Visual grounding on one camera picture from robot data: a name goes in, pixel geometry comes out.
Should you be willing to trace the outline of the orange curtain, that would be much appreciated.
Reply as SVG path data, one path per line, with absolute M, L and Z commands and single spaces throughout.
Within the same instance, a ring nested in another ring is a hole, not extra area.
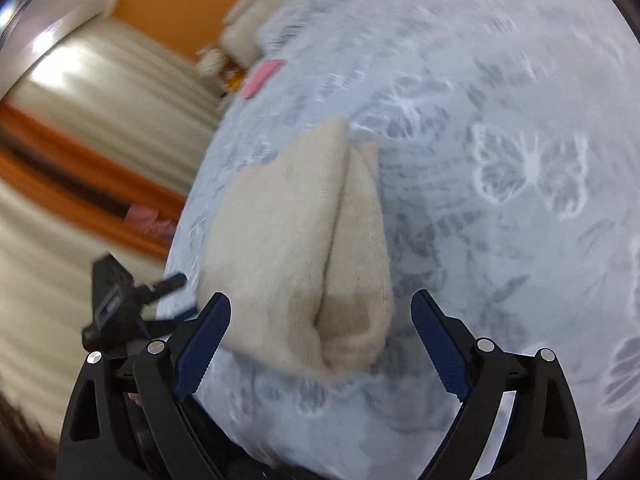
M 125 222 L 133 204 L 180 219 L 186 199 L 86 148 L 64 133 L 1 103 L 1 181 L 61 220 L 164 261 L 170 240 Z

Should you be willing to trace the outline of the beige sweater with black hearts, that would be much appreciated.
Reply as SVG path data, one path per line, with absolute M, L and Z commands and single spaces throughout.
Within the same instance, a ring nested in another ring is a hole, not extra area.
M 339 382 L 381 353 L 394 314 L 378 149 L 332 118 L 232 180 L 200 258 L 198 299 L 231 304 L 224 348 Z

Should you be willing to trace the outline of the orange box on nightstand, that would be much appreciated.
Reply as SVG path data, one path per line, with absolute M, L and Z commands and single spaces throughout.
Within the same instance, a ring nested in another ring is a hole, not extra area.
M 242 68 L 235 68 L 234 70 L 228 70 L 224 75 L 224 83 L 228 92 L 234 93 L 241 88 L 242 83 L 246 77 L 246 70 Z

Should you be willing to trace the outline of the beige leather headboard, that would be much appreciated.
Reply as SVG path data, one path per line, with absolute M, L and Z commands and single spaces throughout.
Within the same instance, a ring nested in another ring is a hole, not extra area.
M 288 0 L 238 0 L 222 19 L 219 47 L 246 70 L 262 57 L 258 32 Z

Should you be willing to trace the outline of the white feather table lamp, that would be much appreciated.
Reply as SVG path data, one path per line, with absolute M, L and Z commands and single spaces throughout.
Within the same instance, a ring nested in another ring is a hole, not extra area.
M 196 69 L 203 78 L 218 77 L 227 65 L 227 55 L 217 47 L 207 47 L 198 51 Z

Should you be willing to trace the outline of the pink hanging clothes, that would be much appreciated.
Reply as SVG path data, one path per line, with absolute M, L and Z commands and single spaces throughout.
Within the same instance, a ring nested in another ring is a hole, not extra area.
M 125 222 L 145 234 L 163 240 L 173 238 L 177 226 L 175 221 L 162 217 L 158 210 L 137 204 L 129 207 Z

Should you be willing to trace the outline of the pink folded garment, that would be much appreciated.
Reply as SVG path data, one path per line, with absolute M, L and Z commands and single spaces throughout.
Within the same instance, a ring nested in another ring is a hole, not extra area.
M 253 99 L 262 90 L 262 87 L 285 66 L 285 60 L 268 60 L 262 62 L 245 78 L 241 87 L 241 96 L 244 100 Z

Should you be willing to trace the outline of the cream curtain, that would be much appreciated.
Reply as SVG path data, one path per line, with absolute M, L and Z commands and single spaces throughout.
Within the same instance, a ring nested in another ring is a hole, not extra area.
M 1 101 L 1 392 L 56 438 L 111 252 L 158 278 L 220 93 L 194 64 L 112 18 L 47 52 Z

